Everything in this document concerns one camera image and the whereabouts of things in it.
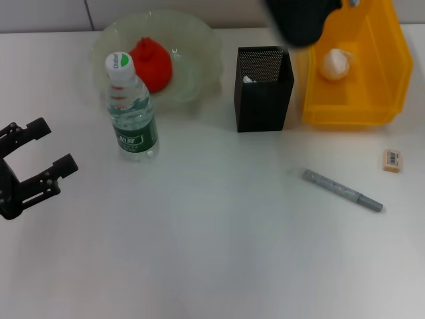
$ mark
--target eraser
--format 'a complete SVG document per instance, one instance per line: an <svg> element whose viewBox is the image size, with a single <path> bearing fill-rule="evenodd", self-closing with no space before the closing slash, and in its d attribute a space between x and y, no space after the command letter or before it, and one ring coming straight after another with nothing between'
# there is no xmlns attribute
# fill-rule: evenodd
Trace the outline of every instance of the eraser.
<svg viewBox="0 0 425 319"><path fill-rule="evenodd" d="M401 153L395 150L385 150L384 152L384 165L385 171L398 173L401 170Z"/></svg>

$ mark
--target bottle label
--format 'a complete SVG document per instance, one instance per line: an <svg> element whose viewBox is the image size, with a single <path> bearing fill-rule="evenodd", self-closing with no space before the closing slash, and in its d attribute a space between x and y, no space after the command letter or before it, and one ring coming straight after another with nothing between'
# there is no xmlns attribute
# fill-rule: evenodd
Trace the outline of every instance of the bottle label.
<svg viewBox="0 0 425 319"><path fill-rule="evenodd" d="M141 153L155 145L158 140L155 118L136 131L126 131L114 126L120 147L129 153Z"/></svg>

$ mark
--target black pen holder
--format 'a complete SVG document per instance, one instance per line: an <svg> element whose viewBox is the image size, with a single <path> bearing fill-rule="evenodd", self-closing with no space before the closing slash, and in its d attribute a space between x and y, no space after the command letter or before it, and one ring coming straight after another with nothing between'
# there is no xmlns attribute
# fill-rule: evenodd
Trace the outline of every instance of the black pen holder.
<svg viewBox="0 0 425 319"><path fill-rule="evenodd" d="M256 82L245 83L245 76ZM234 87L238 132L281 131L293 87L288 52L279 47L239 48Z"/></svg>

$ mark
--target pen cap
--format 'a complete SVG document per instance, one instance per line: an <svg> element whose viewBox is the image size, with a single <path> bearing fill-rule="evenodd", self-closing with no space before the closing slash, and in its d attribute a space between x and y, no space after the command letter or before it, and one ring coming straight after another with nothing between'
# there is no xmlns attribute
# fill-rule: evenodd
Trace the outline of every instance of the pen cap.
<svg viewBox="0 0 425 319"><path fill-rule="evenodd" d="M383 208L384 208L384 205L383 204L380 204L380 203L378 203L377 201L374 201L373 199L371 199L371 198L369 198L369 197L366 197L366 196L364 196L364 195L361 195L360 197L359 197L359 199L357 200L357 203L359 204L359 205L362 205L362 206L364 206L364 207L367 207L367 208L369 208L369 209L372 209L373 211L376 211L376 212L380 212L380 211L382 211L383 210Z"/></svg>

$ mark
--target black object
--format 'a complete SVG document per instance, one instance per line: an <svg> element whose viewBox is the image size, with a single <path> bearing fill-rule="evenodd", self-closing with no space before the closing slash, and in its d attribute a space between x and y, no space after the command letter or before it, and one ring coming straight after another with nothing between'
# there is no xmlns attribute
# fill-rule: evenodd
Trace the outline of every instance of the black object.
<svg viewBox="0 0 425 319"><path fill-rule="evenodd" d="M291 47L308 47L323 32L326 18L342 8L341 0L264 0L282 40Z"/></svg>
<svg viewBox="0 0 425 319"><path fill-rule="evenodd" d="M245 76L257 83L244 83ZM239 48L234 87L238 132L281 131L293 87L288 52L278 47Z"/></svg>
<svg viewBox="0 0 425 319"><path fill-rule="evenodd" d="M0 130L0 215L5 219L14 219L25 209L58 195L58 178L65 178L78 171L74 159L68 154L55 161L52 167L19 182L4 157L29 141L38 140L49 133L51 130L43 118L31 122L26 129L11 123Z"/></svg>

